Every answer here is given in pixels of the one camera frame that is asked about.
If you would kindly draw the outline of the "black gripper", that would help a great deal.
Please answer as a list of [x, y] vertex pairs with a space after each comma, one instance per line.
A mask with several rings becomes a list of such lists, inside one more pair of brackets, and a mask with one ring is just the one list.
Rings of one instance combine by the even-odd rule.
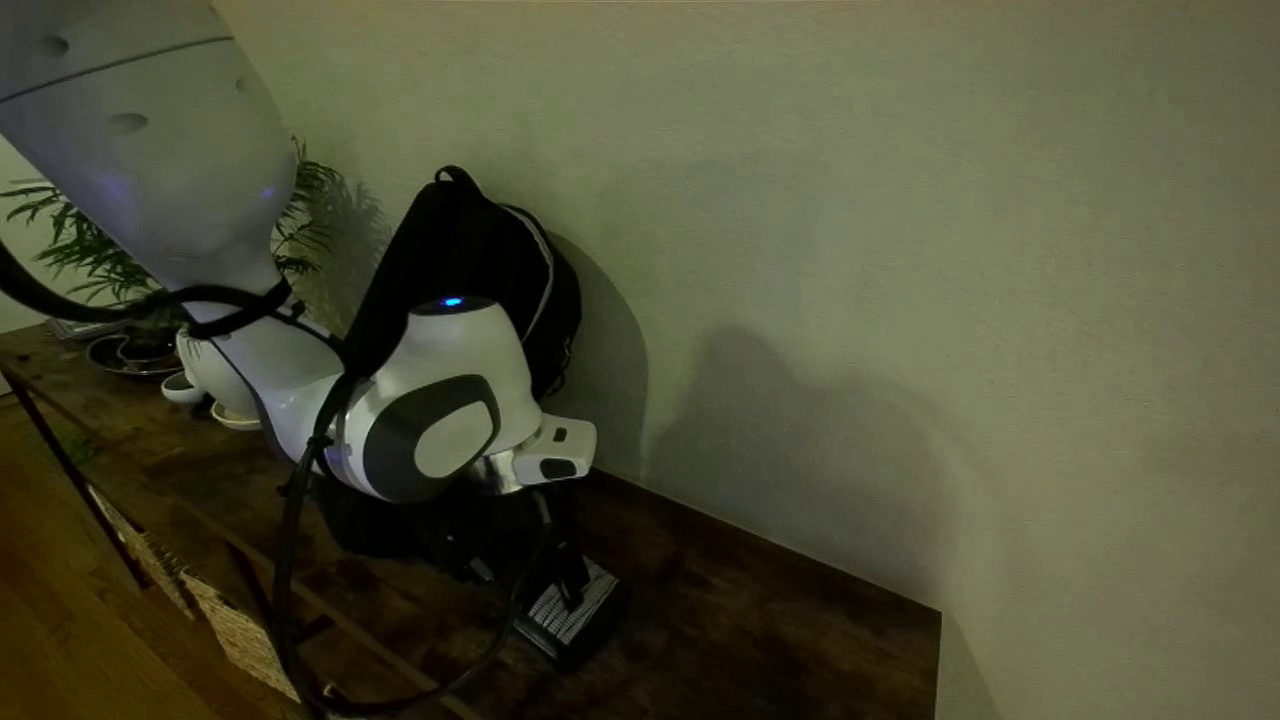
[[575, 506], [562, 490], [460, 490], [444, 512], [444, 558], [470, 579], [494, 582], [523, 582], [539, 558], [552, 558], [562, 608], [575, 611], [586, 597]]

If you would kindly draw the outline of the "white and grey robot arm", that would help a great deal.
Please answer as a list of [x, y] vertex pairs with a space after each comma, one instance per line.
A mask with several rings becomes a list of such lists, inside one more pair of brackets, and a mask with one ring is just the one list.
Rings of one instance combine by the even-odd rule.
[[444, 512], [578, 481], [595, 455], [592, 424], [539, 409], [578, 284], [536, 214], [440, 167], [351, 329], [323, 331], [271, 261], [300, 150], [209, 0], [0, 0], [0, 130], [184, 307], [295, 473], [370, 502], [382, 542], [529, 597], [583, 590], [586, 564], [548, 534], [515, 557]]

